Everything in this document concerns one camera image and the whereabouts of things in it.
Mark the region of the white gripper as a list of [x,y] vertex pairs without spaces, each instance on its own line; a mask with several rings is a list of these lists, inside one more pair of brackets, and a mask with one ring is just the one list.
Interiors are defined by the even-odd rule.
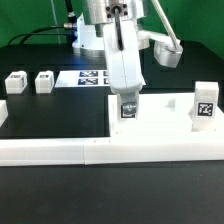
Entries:
[[142,72],[138,41],[134,23],[121,22],[124,49],[118,49],[115,24],[103,27],[103,40],[109,84],[114,94],[121,94],[123,116],[133,116],[137,112],[137,95],[142,88]]

